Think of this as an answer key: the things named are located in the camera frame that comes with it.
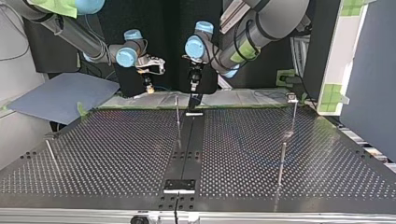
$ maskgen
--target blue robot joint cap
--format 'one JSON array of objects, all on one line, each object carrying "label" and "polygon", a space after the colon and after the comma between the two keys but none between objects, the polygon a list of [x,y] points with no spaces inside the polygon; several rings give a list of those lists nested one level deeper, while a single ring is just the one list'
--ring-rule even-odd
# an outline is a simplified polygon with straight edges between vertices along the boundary
[{"label": "blue robot joint cap", "polygon": [[193,35],[187,40],[185,50],[189,57],[200,59],[205,55],[205,43],[200,37]]},{"label": "blue robot joint cap", "polygon": [[131,48],[122,48],[117,52],[117,63],[122,67],[133,67],[137,62],[137,53]]},{"label": "blue robot joint cap", "polygon": [[124,38],[126,41],[128,41],[128,40],[143,39],[143,36],[139,30],[129,30],[124,33]]},{"label": "blue robot joint cap", "polygon": [[204,32],[213,34],[215,27],[213,26],[212,23],[210,23],[208,21],[198,21],[195,25],[195,30],[200,30],[200,31],[204,31]]}]

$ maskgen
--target metal post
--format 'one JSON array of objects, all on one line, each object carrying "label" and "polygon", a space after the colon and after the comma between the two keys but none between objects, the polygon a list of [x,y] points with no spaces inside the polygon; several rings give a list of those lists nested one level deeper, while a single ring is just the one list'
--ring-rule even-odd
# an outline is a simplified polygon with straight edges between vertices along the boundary
[{"label": "metal post", "polygon": [[50,157],[51,157],[53,160],[56,160],[55,154],[53,153],[52,146],[50,145],[50,140],[49,140],[49,139],[46,139],[46,144],[47,144],[47,148],[49,149]]},{"label": "metal post", "polygon": [[56,157],[55,157],[55,153],[54,153],[54,151],[53,151],[52,145],[50,144],[50,141],[52,141],[52,140],[58,138],[59,135],[60,135],[59,133],[47,133],[47,134],[44,136],[44,140],[46,141],[47,148],[49,149],[49,154],[50,154],[50,156],[51,156],[51,158],[52,158],[53,160],[56,160]]},{"label": "metal post", "polygon": [[176,116],[177,116],[177,127],[180,129],[180,113],[178,110],[178,95],[175,96],[175,105],[176,105]]},{"label": "metal post", "polygon": [[287,143],[283,143],[282,144],[282,151],[281,151],[281,154],[280,154],[279,177],[277,179],[277,184],[279,186],[282,186],[283,165],[285,163],[286,146],[287,146]]}]

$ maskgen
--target metal rod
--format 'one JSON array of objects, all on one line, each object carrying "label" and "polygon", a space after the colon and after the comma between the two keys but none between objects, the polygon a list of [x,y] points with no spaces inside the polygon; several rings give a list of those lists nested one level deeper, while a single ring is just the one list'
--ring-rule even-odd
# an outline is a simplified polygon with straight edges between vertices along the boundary
[{"label": "metal rod", "polygon": [[177,116],[177,127],[180,129],[180,113],[178,110],[178,95],[175,96],[175,105],[176,105],[176,116]]},{"label": "metal rod", "polygon": [[295,119],[296,119],[296,114],[297,114],[297,104],[298,104],[298,102],[294,103],[293,122],[294,122],[294,121],[295,121]]},{"label": "metal rod", "polygon": [[286,143],[282,144],[282,151],[280,154],[279,177],[277,179],[277,184],[279,186],[282,186],[283,165],[285,164],[286,146],[287,146]]},{"label": "metal rod", "polygon": [[50,140],[49,139],[46,139],[46,144],[47,144],[47,147],[49,149],[50,156],[52,157],[53,160],[56,160],[55,154],[53,153],[52,146],[50,145]]}]

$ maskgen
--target black cable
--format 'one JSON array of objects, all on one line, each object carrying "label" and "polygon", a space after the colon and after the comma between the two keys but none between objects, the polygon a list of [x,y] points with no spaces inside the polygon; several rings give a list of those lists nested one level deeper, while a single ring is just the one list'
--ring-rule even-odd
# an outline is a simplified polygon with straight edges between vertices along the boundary
[{"label": "black cable", "polygon": [[180,194],[177,195],[177,199],[176,199],[176,205],[175,205],[175,210],[174,210],[174,215],[175,215],[175,224],[178,224],[178,217],[177,217],[177,206],[178,206],[178,196]]},{"label": "black cable", "polygon": [[[15,14],[15,16],[18,17],[18,19],[19,19],[20,22],[21,22],[21,25],[23,25],[23,22],[22,22],[21,19],[19,18],[18,14],[17,14],[12,8],[10,8],[8,5],[5,5],[5,4],[2,4],[2,3],[0,3],[0,7],[7,7],[7,8],[9,8],[9,9]],[[25,39],[27,39],[27,37],[26,37],[26,35],[23,33],[23,31],[21,31],[21,30],[18,28],[18,26],[17,26],[17,25],[14,23],[14,21],[7,15],[7,13],[6,13],[2,8],[0,8],[0,9],[1,9],[1,12],[4,14],[4,16],[7,18],[7,20],[9,21],[9,23],[15,28],[15,30],[18,31]],[[10,57],[10,58],[0,59],[0,62],[5,62],[5,61],[11,61],[11,60],[14,60],[14,59],[19,59],[19,58],[25,56],[25,55],[29,52],[29,49],[30,49],[30,46],[29,46],[29,43],[28,43],[28,44],[27,44],[27,47],[26,47],[26,50],[25,50],[22,54],[17,55],[17,56],[13,56],[13,57]]]},{"label": "black cable", "polygon": [[18,56],[11,57],[11,58],[0,59],[0,62],[5,62],[5,61],[11,61],[11,60],[14,60],[14,59],[19,59],[19,58],[25,56],[27,54],[27,52],[29,52],[29,49],[30,49],[30,46],[28,45],[24,53],[22,53],[22,54],[20,54]]},{"label": "black cable", "polygon": [[255,44],[253,43],[253,40],[251,39],[251,36],[250,36],[249,25],[250,25],[251,22],[253,22],[253,20],[248,20],[248,21],[247,21],[246,26],[245,26],[245,34],[246,34],[246,36],[247,36],[247,41],[249,42],[250,46],[253,47],[253,49],[254,49],[254,51],[255,51],[255,53],[256,53],[256,56],[253,57],[253,58],[251,58],[251,59],[249,59],[249,58],[245,57],[245,55],[243,55],[242,52],[239,50],[238,43],[237,43],[237,37],[238,37],[239,26],[240,26],[240,24],[242,23],[242,20],[243,20],[243,19],[244,19],[244,18],[242,18],[241,21],[238,22],[238,23],[235,25],[235,29],[233,30],[233,46],[235,47],[235,50],[236,50],[236,52],[238,53],[239,57],[241,57],[242,59],[244,59],[244,60],[247,61],[247,62],[251,62],[251,61],[254,61],[254,60],[257,59],[257,57],[258,57],[258,55],[259,55],[260,52],[259,52],[259,50],[256,48],[256,46],[255,46]]},{"label": "black cable", "polygon": [[296,76],[301,80],[301,83],[303,84],[303,88],[304,88],[304,91],[305,91],[306,95],[308,96],[308,99],[311,101],[311,103],[314,106],[314,108],[318,111],[318,106],[315,105],[315,102],[314,102],[313,98],[309,94],[308,89],[305,86],[303,78],[299,74],[296,74]]},{"label": "black cable", "polygon": [[253,49],[254,49],[254,52],[255,52],[255,58],[253,59],[253,60],[256,60],[257,59],[257,57],[259,57],[259,54],[260,54],[260,50],[259,49],[257,49],[256,48],[256,44],[253,42],[253,39],[251,38],[251,35],[250,35],[250,24],[253,22],[253,20],[248,20],[247,21],[247,24],[246,24],[246,29],[245,29],[245,33],[246,33],[246,35],[247,35],[247,41],[248,41],[248,43],[249,43],[249,45],[251,46],[251,47],[253,47]]},{"label": "black cable", "polygon": [[241,21],[238,22],[238,23],[235,25],[234,33],[233,33],[233,45],[235,46],[236,52],[238,53],[238,55],[239,55],[242,59],[245,60],[245,63],[242,64],[242,65],[240,65],[238,68],[229,68],[229,67],[224,66],[224,65],[221,63],[221,61],[218,59],[218,57],[217,57],[218,54],[219,54],[219,48],[218,48],[218,50],[216,50],[216,52],[215,52],[215,45],[212,45],[212,54],[213,54],[213,56],[210,57],[209,50],[208,50],[208,48],[207,48],[206,42],[205,42],[200,36],[197,35],[198,38],[200,38],[201,41],[204,43],[205,50],[206,50],[206,52],[207,52],[207,57],[208,57],[208,59],[209,59],[209,62],[208,62],[208,63],[210,64],[210,66],[211,66],[212,68],[213,68],[212,62],[213,62],[213,60],[215,60],[216,63],[217,63],[220,67],[222,67],[224,70],[226,70],[226,71],[239,71],[241,68],[243,68],[244,66],[246,66],[246,65],[248,64],[248,62],[251,62],[251,61],[256,60],[257,57],[260,55],[260,51],[256,48],[256,45],[254,44],[254,42],[253,42],[253,40],[252,40],[252,38],[251,38],[251,35],[250,35],[250,29],[249,29],[249,27],[250,27],[250,24],[253,22],[253,20],[248,20],[248,21],[247,21],[246,27],[245,27],[245,33],[246,33],[246,36],[247,36],[247,41],[249,42],[250,46],[253,47],[256,56],[255,56],[254,58],[248,59],[247,57],[245,57],[245,55],[242,54],[242,52],[241,52],[241,51],[239,50],[239,48],[238,48],[238,45],[237,45],[237,33],[238,33],[239,26],[240,26],[240,24],[242,23],[242,20],[246,17],[246,15],[247,15],[247,14],[245,14],[245,16],[241,19]]},{"label": "black cable", "polygon": [[102,70],[101,70],[99,67],[97,67],[96,65],[94,65],[94,64],[92,64],[92,63],[86,62],[86,61],[84,61],[84,60],[81,60],[81,62],[85,64],[85,66],[86,66],[86,70],[87,70],[87,71],[88,71],[88,67],[87,67],[87,65],[89,65],[89,66],[91,66],[91,67],[95,68],[95,69],[96,69],[96,71],[98,71],[98,72],[99,72],[99,75],[97,75],[97,74],[93,73],[95,76],[97,76],[97,77],[102,77],[103,73],[102,73]]}]

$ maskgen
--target gray panel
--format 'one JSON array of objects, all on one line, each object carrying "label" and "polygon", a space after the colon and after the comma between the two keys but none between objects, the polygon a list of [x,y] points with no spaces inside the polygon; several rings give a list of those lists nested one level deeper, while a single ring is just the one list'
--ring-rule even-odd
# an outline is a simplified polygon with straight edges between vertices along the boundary
[{"label": "gray panel", "polygon": [[341,121],[393,161],[396,161],[396,1],[369,5],[354,59]]},{"label": "gray panel", "polygon": [[332,45],[341,0],[315,0],[315,18],[304,70],[304,84],[314,99],[318,99]]},{"label": "gray panel", "polygon": [[177,147],[176,120],[173,110],[94,112],[52,142],[56,161],[39,149],[3,170],[0,206],[152,209]]},{"label": "gray panel", "polygon": [[291,114],[290,108],[206,111],[197,210],[395,213],[396,175],[310,109],[298,110],[286,139]]}]

